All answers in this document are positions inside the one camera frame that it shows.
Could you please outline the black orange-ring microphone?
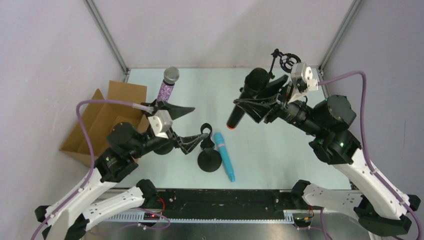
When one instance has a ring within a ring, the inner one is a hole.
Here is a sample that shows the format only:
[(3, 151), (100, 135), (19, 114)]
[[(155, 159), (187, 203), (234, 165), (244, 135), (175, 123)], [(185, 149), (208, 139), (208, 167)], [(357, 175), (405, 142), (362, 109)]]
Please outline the black orange-ring microphone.
[[(268, 82), (269, 73), (261, 67), (254, 68), (245, 77), (244, 86), (242, 87), (238, 100), (254, 99), (259, 94), (259, 92), (261, 92), (265, 88)], [(226, 122), (226, 126), (231, 130), (235, 129), (244, 114), (244, 110), (235, 105)]]

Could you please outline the black round-base mic stand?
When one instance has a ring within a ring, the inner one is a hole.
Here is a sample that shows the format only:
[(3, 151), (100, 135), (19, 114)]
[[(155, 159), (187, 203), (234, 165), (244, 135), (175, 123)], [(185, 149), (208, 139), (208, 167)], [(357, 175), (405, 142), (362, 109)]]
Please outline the black round-base mic stand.
[[(140, 105), (142, 106), (147, 106), (147, 107), (154, 107), (157, 105), (157, 99), (155, 99), (153, 102), (141, 102)], [(148, 117), (153, 116), (152, 113), (149, 113), (147, 111), (142, 110), (141, 111), (145, 117), (148, 119)], [(168, 153), (170, 153), (173, 150), (174, 146), (171, 142), (166, 142), (164, 144), (162, 144), (159, 148), (156, 148), (153, 150), (153, 152), (157, 155), (166, 155)]]

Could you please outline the teal blue microphone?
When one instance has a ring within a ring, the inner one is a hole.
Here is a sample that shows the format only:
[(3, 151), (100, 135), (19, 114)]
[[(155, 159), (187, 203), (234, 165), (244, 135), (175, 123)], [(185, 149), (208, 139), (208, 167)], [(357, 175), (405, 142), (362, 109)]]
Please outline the teal blue microphone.
[(213, 135), (213, 138), (220, 153), (225, 173), (228, 176), (229, 180), (233, 183), (236, 181), (236, 175), (231, 163), (231, 159), (227, 150), (224, 137), (220, 132), (217, 132)]

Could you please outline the purple glitter microphone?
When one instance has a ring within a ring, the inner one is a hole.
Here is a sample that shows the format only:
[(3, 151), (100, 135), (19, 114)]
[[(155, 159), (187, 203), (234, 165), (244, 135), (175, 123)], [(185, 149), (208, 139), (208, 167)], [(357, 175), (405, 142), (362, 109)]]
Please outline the purple glitter microphone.
[(170, 66), (164, 70), (162, 84), (156, 97), (157, 103), (160, 101), (167, 102), (169, 100), (175, 83), (179, 78), (180, 72), (177, 67)]

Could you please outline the brown cardboard box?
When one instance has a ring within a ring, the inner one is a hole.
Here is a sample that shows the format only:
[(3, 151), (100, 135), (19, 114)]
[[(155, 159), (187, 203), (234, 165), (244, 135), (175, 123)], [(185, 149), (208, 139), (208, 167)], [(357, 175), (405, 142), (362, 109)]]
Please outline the brown cardboard box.
[[(146, 96), (147, 87), (144, 85), (110, 81), (106, 99), (141, 104), (146, 102)], [(109, 147), (107, 136), (116, 124), (128, 122), (141, 133), (149, 126), (149, 121), (141, 110), (111, 103), (89, 103), (82, 113), (82, 122), (96, 158)], [(79, 123), (76, 123), (64, 140), (60, 151), (87, 167), (91, 165), (88, 143)]]

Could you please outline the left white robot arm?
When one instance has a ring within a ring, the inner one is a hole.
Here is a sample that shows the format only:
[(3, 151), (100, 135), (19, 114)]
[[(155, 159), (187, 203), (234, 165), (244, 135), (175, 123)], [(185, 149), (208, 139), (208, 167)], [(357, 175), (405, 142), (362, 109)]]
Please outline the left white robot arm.
[(99, 156), (88, 144), (90, 169), (84, 178), (61, 200), (35, 210), (40, 222), (37, 232), (45, 240), (79, 240), (86, 232), (122, 211), (148, 205), (157, 199), (156, 188), (148, 179), (140, 180), (126, 192), (98, 201), (137, 167), (137, 160), (151, 152), (166, 155), (173, 149), (189, 154), (203, 141), (205, 133), (182, 137), (172, 128), (173, 121), (194, 111), (164, 101), (151, 104), (127, 102), (126, 106), (147, 115), (149, 127), (138, 131), (131, 123), (115, 125), (107, 136), (108, 148)]

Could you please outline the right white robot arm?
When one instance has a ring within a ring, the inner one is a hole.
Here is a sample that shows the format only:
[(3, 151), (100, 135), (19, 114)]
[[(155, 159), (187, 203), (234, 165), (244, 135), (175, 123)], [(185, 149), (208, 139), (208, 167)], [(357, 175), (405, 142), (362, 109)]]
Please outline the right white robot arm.
[(419, 219), (421, 200), (396, 188), (371, 161), (364, 137), (357, 139), (349, 130), (356, 113), (343, 95), (331, 95), (314, 107), (302, 101), (321, 83), (312, 77), (289, 77), (272, 81), (263, 69), (250, 73), (234, 101), (236, 113), (228, 119), (230, 129), (242, 116), (256, 123), (280, 118), (313, 137), (309, 143), (316, 157), (344, 174), (361, 192), (329, 190), (307, 180), (299, 180), (292, 193), (310, 206), (331, 209), (354, 220), (368, 232), (399, 239)]

